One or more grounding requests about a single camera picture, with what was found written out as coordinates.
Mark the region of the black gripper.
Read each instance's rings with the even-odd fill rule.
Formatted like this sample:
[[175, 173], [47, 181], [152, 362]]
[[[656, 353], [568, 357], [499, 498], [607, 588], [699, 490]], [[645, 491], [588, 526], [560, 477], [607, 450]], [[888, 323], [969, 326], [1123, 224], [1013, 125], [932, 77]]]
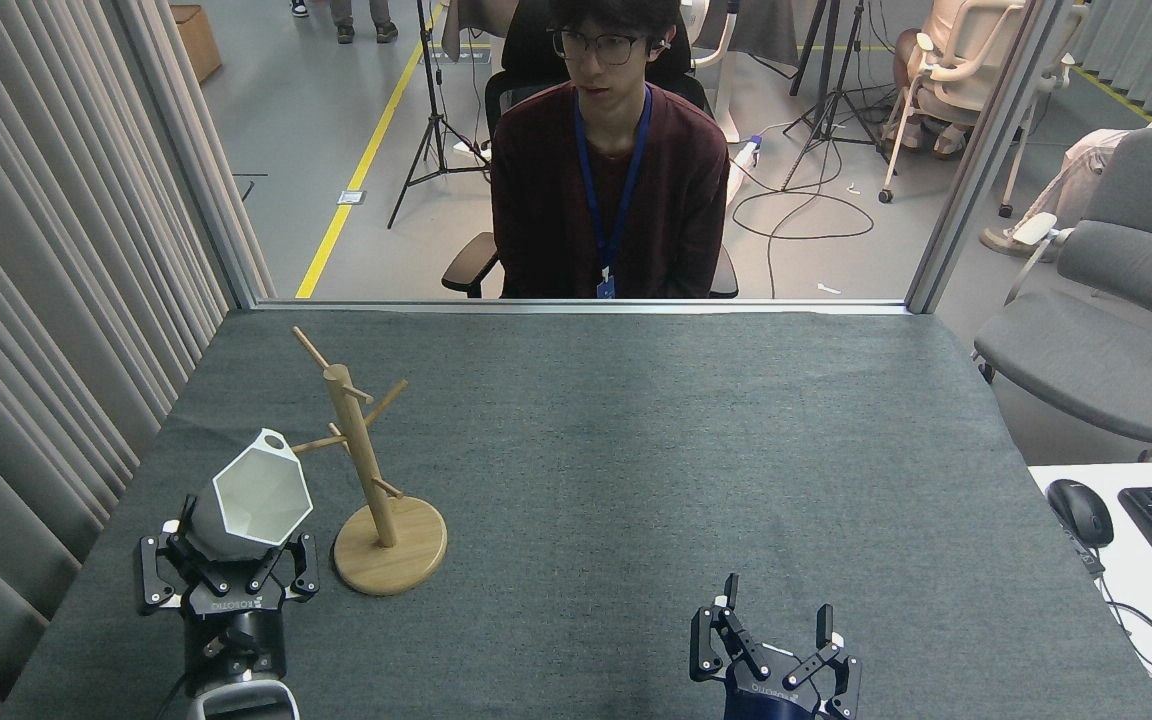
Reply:
[[[187, 541], [183, 525], [165, 521], [159, 533], [141, 538], [141, 615], [182, 609], [185, 692], [204, 694], [243, 679], [285, 679], [282, 602], [306, 602], [321, 588], [314, 536], [294, 530], [244, 570], [244, 592], [228, 593], [219, 564]], [[274, 574], [285, 552], [291, 552], [291, 579]], [[162, 578], [160, 560], [172, 564], [180, 588]]]
[[691, 620], [690, 676], [723, 679], [723, 719], [861, 719], [861, 659], [847, 655], [833, 607], [814, 614], [814, 653], [763, 650], [735, 614], [738, 574]]

